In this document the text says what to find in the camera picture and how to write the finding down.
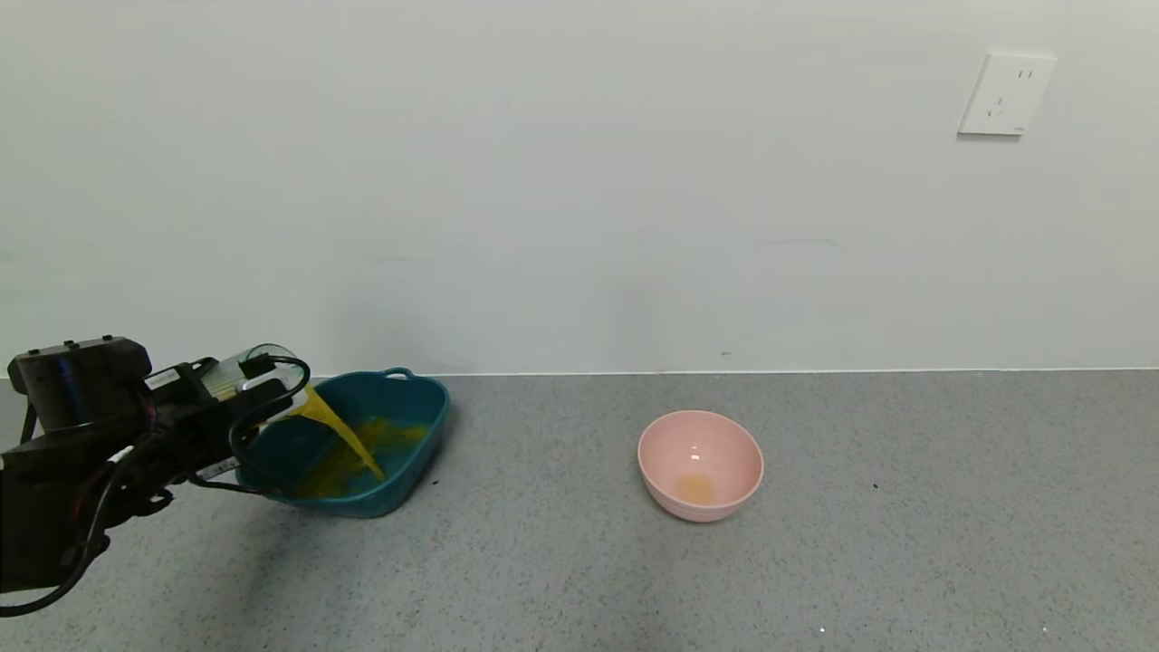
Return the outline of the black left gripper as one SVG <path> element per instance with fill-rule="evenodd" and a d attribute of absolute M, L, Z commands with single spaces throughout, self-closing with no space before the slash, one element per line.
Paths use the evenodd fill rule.
<path fill-rule="evenodd" d="M 145 378 L 145 387 L 178 482 L 190 475 L 207 482 L 236 468 L 227 441 L 235 417 L 236 428 L 253 428 L 292 406 L 285 379 L 245 382 L 239 358 L 178 362 Z"/>

